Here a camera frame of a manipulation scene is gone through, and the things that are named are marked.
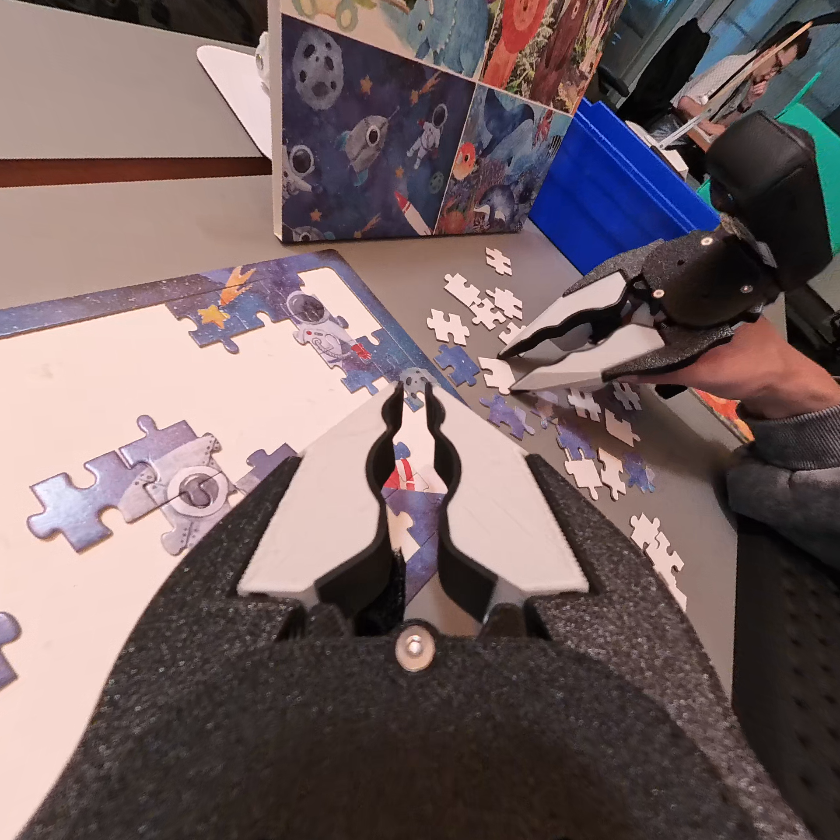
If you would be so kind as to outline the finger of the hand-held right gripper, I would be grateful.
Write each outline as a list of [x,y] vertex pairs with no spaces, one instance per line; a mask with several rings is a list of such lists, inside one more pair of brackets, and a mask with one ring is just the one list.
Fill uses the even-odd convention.
[[509,360],[537,348],[542,341],[555,340],[593,320],[620,312],[628,281],[621,271],[594,280],[577,290],[568,289],[526,328],[519,331],[498,358]]
[[509,391],[538,392],[567,386],[596,389],[603,386],[607,370],[664,347],[665,341],[656,328],[629,323],[590,349],[571,352],[554,364],[537,367],[512,383]]

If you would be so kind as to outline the blue space puzzle frame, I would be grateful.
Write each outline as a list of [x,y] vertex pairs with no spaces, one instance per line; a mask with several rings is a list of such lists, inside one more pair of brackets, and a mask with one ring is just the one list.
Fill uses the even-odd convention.
[[[333,249],[258,265],[286,294],[305,291],[349,324],[353,343],[385,329],[410,358],[455,394],[445,374]],[[165,304],[209,291],[196,274],[2,310],[2,838],[15,838],[58,780],[140,616],[188,551],[171,555],[172,529],[144,486],[145,465],[119,506],[101,512],[112,536],[75,551],[63,534],[39,539],[27,519],[43,510],[30,487],[158,428],[187,421],[212,434],[234,492],[246,458],[288,444],[297,453],[373,395],[350,393],[330,366],[295,339],[292,319],[199,347],[188,319]]]

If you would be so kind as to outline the pile of puzzle pieces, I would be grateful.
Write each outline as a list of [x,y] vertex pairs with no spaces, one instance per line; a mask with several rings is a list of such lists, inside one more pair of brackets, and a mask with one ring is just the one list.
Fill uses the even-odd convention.
[[[428,404],[426,409],[427,419],[430,429],[438,428],[441,424],[441,417],[444,413],[443,392],[439,388],[435,390],[431,385],[426,386],[427,394],[432,397],[431,404]],[[579,488],[585,488],[590,492],[591,498],[597,501],[597,488],[608,487],[611,491],[612,497],[617,500],[621,494],[626,493],[628,485],[632,485],[638,476],[639,482],[642,479],[648,479],[648,473],[644,465],[627,455],[624,461],[612,456],[604,448],[597,450],[595,458],[595,451],[589,446],[573,429],[558,424],[556,427],[559,445],[567,455],[563,464],[566,472],[572,476]],[[503,470],[506,469],[506,476],[509,476],[511,486],[513,480],[519,481],[519,485],[523,487],[521,497],[516,495],[514,501],[524,501],[524,513],[512,513],[510,511],[502,510],[505,517],[498,520],[497,524],[505,524],[510,529],[510,533],[502,530],[502,537],[510,537],[512,535],[513,526],[525,526],[525,514],[533,514],[531,520],[535,524],[529,524],[525,527],[524,538],[538,537],[537,531],[545,533],[547,536],[544,542],[551,543],[548,546],[545,556],[540,553],[537,556],[536,549],[527,549],[527,551],[534,552],[534,556],[527,556],[525,560],[543,561],[548,560],[556,563],[552,565],[549,563],[548,572],[540,571],[537,577],[539,585],[533,591],[522,588],[519,584],[511,582],[510,580],[503,580],[501,573],[497,573],[492,569],[486,568],[487,565],[480,565],[474,563],[467,557],[463,551],[457,549],[457,546],[452,544],[452,535],[450,533],[451,519],[456,514],[463,514],[470,522],[478,522],[477,514],[481,512],[488,512],[490,502],[480,502],[476,493],[481,489],[496,489],[495,487],[482,486],[480,479],[470,474],[465,479],[461,472],[467,455],[474,455],[478,452],[480,455],[480,447],[476,449],[475,446],[467,452],[465,449],[462,452],[464,456],[460,462],[455,458],[455,477],[460,476],[459,487],[463,490],[468,490],[472,496],[462,500],[463,505],[454,513],[446,513],[445,508],[449,504],[449,496],[442,502],[441,512],[439,514],[438,527],[438,545],[437,545],[437,569],[438,577],[441,585],[444,588],[447,596],[454,602],[458,603],[460,607],[468,614],[476,619],[483,620],[490,612],[490,608],[501,602],[510,602],[513,604],[522,604],[530,595],[545,595],[557,594],[558,592],[587,592],[589,584],[584,580],[583,572],[579,561],[575,558],[574,552],[571,548],[571,538],[566,538],[563,535],[560,526],[553,523],[552,514],[549,511],[548,502],[542,495],[541,490],[537,487],[536,479],[533,478],[529,472],[529,467],[525,464],[525,453],[521,448],[513,446],[511,453],[507,453],[510,457],[504,464]],[[526,491],[535,493],[536,501],[525,501],[524,497]],[[685,611],[687,605],[687,595],[679,588],[676,579],[676,573],[682,571],[684,562],[679,557],[676,551],[673,551],[670,542],[665,534],[660,529],[659,519],[654,518],[649,520],[646,515],[640,514],[637,517],[631,518],[631,525],[633,526],[633,533],[631,540],[644,551],[654,570],[659,577],[665,582],[668,590],[677,600],[680,608]]]

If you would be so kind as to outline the space print puzzle box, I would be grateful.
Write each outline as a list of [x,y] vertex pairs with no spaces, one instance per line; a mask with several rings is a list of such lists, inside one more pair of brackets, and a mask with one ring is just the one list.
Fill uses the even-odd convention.
[[270,2],[278,239],[519,231],[624,6]]

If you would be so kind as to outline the grey moon puzzle piece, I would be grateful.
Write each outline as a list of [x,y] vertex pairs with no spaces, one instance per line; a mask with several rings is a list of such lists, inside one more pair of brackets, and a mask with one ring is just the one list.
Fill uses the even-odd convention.
[[415,413],[424,405],[426,385],[435,383],[436,380],[429,371],[417,367],[405,368],[400,379],[404,402]]

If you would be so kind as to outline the white backed puzzle piece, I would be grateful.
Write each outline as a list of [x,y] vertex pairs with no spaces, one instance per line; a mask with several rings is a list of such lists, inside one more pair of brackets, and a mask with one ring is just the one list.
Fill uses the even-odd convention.
[[486,386],[496,389],[500,395],[508,396],[511,387],[517,380],[517,375],[508,362],[495,358],[479,357],[477,361],[483,371]]

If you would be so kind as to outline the person's right hand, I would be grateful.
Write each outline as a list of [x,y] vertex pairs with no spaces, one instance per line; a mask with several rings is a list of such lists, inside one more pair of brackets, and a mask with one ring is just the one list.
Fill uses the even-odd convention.
[[738,327],[730,342],[677,372],[678,384],[738,401],[751,417],[782,419],[836,407],[839,384],[767,319]]

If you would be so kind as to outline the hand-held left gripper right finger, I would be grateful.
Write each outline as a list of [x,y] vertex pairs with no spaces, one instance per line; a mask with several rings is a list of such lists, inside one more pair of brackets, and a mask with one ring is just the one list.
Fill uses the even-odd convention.
[[446,595],[484,621],[499,603],[587,593],[526,451],[437,385],[426,385],[425,406],[434,469],[447,488],[437,549]]

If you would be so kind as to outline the grey satellite puzzle piece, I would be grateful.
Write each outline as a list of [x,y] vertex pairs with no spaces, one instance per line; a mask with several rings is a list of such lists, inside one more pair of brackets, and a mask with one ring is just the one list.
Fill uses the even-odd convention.
[[126,466],[145,465],[151,478],[144,488],[156,507],[176,498],[183,482],[204,482],[222,472],[214,457],[220,446],[212,434],[197,436],[187,421],[158,428],[149,415],[139,416],[137,425],[143,437],[120,446],[118,452]]

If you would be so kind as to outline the red rocket puzzle piece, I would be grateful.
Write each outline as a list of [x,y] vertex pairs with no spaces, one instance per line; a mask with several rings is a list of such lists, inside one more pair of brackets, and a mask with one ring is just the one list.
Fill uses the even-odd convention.
[[385,481],[382,495],[387,498],[396,490],[421,491],[428,490],[428,483],[417,473],[410,463],[411,450],[404,442],[394,444],[395,467]]

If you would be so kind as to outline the white astronaut puzzle piece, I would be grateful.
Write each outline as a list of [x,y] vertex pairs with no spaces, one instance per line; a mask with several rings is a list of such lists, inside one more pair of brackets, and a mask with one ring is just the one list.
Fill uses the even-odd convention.
[[315,296],[303,290],[293,291],[287,301],[292,321],[297,325],[295,339],[310,344],[330,366],[341,362],[354,345],[342,317],[334,317]]

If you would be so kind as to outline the adjacent grey table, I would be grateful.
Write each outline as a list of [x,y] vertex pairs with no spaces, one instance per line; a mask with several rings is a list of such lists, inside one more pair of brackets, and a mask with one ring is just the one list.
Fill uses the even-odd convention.
[[2,2],[1,186],[269,175],[198,62],[246,46]]

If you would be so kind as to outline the blue starry puzzle piece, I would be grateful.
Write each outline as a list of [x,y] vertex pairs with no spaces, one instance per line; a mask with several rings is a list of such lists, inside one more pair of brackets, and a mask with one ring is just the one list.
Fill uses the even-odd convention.
[[501,394],[492,398],[481,397],[479,404],[489,409],[488,422],[498,428],[508,426],[509,434],[522,441],[525,434],[535,435],[534,428],[527,423],[527,414],[520,406],[508,404]]
[[342,383],[350,393],[367,391],[374,395],[378,393],[380,387],[377,386],[378,381],[388,383],[385,374],[375,365],[351,365],[349,362],[343,366],[344,376]]
[[464,347],[441,344],[438,350],[434,360],[441,370],[448,371],[448,378],[454,385],[476,385],[480,367],[468,356]]

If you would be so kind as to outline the grey porthole half puzzle piece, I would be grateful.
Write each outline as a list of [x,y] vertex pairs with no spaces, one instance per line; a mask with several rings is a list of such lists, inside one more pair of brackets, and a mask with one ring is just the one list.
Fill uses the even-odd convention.
[[146,490],[171,524],[161,536],[171,555],[190,550],[232,509],[229,497],[234,489],[215,464],[180,467]]

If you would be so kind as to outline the person's right forearm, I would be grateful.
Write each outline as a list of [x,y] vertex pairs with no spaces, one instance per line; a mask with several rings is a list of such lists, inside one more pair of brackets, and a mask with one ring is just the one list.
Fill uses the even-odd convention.
[[727,473],[730,508],[780,531],[837,541],[839,407],[781,419],[739,413],[753,441]]

